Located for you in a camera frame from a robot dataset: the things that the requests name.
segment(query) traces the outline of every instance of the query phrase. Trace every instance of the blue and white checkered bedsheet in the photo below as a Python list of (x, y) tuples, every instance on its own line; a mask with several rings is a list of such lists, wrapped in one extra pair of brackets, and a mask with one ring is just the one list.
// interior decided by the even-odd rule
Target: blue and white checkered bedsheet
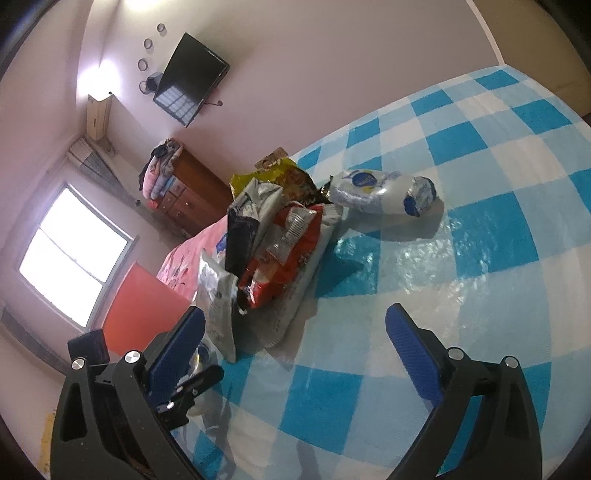
[[(293, 158), (431, 178), (419, 219), (349, 211), (280, 347), (247, 338), (176, 432), (208, 479), (385, 479), (429, 414), (384, 328), (400, 302), (472, 358), (522, 363), (544, 473), (591, 416), (591, 128), (510, 67), (430, 87)], [(446, 460), (457, 462), (455, 452)]]

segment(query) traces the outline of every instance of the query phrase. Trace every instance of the white snack bag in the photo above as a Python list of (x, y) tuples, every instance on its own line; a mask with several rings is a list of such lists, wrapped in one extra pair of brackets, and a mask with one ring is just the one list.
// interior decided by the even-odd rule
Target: white snack bag
[(246, 315), (247, 324), (264, 348), (277, 345), (285, 336), (342, 213), (343, 209), (338, 205), (324, 205), (320, 237), (305, 266), (280, 297)]
[[(274, 183), (252, 179), (230, 205), (229, 210), (233, 209), (239, 216), (250, 217), (259, 222), (252, 251), (248, 252), (249, 258), (261, 243), (261, 239), (275, 218), (275, 215), (283, 208), (286, 202), (287, 199), (283, 196), (282, 187)], [(216, 246), (216, 256), (214, 257), (214, 260), (222, 267), (226, 267), (228, 235), (232, 234), (230, 222), (228, 223), (228, 227), (228, 232)]]
[(236, 363), (232, 304), (238, 292), (237, 282), (235, 275), (225, 271), (205, 250), (201, 251), (193, 305), (203, 310), (206, 335), (230, 363)]

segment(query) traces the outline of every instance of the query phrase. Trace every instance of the yellow snack bag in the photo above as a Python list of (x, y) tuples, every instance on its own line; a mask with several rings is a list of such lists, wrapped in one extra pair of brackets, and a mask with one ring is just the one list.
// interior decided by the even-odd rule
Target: yellow snack bag
[(310, 176), (298, 168), (290, 158), (277, 160), (265, 170), (254, 171), (246, 175), (233, 175), (230, 179), (232, 195), (236, 198), (248, 183), (256, 178), (283, 187), (283, 195), (288, 200), (296, 200), (304, 205), (326, 203)]

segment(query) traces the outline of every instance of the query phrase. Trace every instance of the wall-mounted tv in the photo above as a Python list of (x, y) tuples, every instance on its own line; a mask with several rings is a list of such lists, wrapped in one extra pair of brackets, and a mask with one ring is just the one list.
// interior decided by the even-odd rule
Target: wall-mounted tv
[(185, 33), (154, 95), (154, 102), (185, 127), (224, 78), (230, 65)]

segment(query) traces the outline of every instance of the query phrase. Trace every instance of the metal screw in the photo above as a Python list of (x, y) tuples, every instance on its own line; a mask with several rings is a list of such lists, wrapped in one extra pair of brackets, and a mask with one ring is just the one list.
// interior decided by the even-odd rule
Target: metal screw
[(72, 362), (72, 368), (74, 370), (79, 370), (83, 366), (84, 366), (84, 359), (83, 358), (77, 358), (76, 360), (74, 360)]
[(505, 358), (505, 365), (509, 368), (517, 368), (519, 366), (519, 362), (514, 356), (508, 356)]
[(452, 360), (461, 360), (464, 358), (464, 351), (461, 348), (451, 347), (447, 354)]
[(141, 353), (132, 350), (125, 355), (125, 361), (129, 364), (134, 364), (139, 360)]

